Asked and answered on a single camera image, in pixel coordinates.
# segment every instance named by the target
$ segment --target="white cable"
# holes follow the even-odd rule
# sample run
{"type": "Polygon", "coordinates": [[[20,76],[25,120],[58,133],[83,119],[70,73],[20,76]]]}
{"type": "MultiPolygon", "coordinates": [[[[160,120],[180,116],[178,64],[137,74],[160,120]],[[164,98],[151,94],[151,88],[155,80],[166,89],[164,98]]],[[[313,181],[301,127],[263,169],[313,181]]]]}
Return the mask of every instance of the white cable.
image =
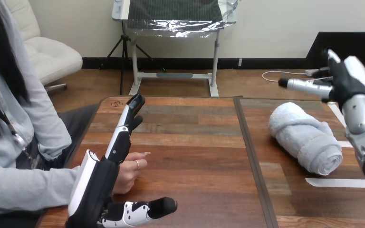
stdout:
{"type": "Polygon", "coordinates": [[[315,79],[311,79],[311,80],[307,80],[308,82],[314,82],[314,81],[317,81],[317,80],[322,80],[322,79],[327,79],[327,78],[332,78],[332,76],[329,76],[329,77],[320,77],[320,78],[315,78],[315,79]]]}
{"type": "Polygon", "coordinates": [[[286,72],[286,71],[276,71],[276,70],[272,70],[272,71],[267,71],[265,73],[262,74],[262,78],[267,80],[267,81],[270,81],[270,82],[278,82],[277,80],[271,80],[271,79],[267,79],[265,77],[266,74],[268,73],[285,73],[285,74],[291,74],[291,75],[306,75],[306,73],[293,73],[293,72],[286,72]]]}

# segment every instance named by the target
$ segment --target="white robotic hand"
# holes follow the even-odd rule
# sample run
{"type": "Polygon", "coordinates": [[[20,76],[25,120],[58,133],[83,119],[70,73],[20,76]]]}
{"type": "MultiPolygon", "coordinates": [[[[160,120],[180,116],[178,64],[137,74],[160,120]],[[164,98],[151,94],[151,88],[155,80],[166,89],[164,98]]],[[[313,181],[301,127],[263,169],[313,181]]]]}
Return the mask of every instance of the white robotic hand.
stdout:
{"type": "Polygon", "coordinates": [[[168,197],[137,203],[113,202],[111,197],[119,164],[129,153],[130,134],[143,120],[136,116],[143,105],[144,97],[140,94],[127,102],[101,160],[91,150],[86,151],[71,193],[67,228],[133,227],[177,210],[176,202],[168,197]]]}

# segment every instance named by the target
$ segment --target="black baseboard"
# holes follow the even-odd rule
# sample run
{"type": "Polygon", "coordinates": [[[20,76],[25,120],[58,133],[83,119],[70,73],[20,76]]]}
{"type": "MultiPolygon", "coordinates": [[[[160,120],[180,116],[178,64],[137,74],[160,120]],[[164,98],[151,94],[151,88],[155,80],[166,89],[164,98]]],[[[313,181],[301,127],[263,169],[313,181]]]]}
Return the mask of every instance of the black baseboard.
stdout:
{"type": "MultiPolygon", "coordinates": [[[[105,57],[84,57],[83,69],[98,69],[106,61],[105,57]]],[[[239,66],[238,58],[219,58],[218,69],[302,69],[305,58],[243,58],[239,66]]],[[[208,70],[213,67],[212,58],[138,58],[139,70],[150,69],[190,69],[208,70]]],[[[124,68],[132,69],[131,58],[126,61],[124,68]]],[[[121,69],[121,58],[111,57],[103,69],[121,69]]]]}

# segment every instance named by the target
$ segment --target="woman's hand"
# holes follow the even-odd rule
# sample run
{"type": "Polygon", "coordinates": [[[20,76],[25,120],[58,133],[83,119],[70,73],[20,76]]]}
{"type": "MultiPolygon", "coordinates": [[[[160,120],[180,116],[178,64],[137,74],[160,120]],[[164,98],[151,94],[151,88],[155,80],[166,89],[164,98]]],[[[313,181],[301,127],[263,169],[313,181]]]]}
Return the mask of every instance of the woman's hand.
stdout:
{"type": "Polygon", "coordinates": [[[113,188],[113,194],[126,194],[131,190],[140,171],[147,167],[145,157],[148,154],[150,154],[150,152],[134,152],[127,155],[125,161],[120,165],[118,177],[113,188]]]}

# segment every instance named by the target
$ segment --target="sleeve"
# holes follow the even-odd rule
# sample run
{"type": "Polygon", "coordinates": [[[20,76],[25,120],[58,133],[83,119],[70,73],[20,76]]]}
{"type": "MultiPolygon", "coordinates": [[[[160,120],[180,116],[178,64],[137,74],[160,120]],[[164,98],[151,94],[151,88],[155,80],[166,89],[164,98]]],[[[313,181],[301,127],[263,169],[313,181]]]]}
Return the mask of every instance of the sleeve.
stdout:
{"type": "Polygon", "coordinates": [[[79,166],[49,171],[0,167],[0,214],[67,205],[78,170],[79,166]]]}
{"type": "Polygon", "coordinates": [[[72,143],[71,137],[63,121],[58,117],[44,86],[36,76],[18,25],[2,0],[0,0],[0,13],[30,97],[30,103],[22,104],[22,107],[33,124],[39,151],[46,159],[52,160],[72,143]]]}

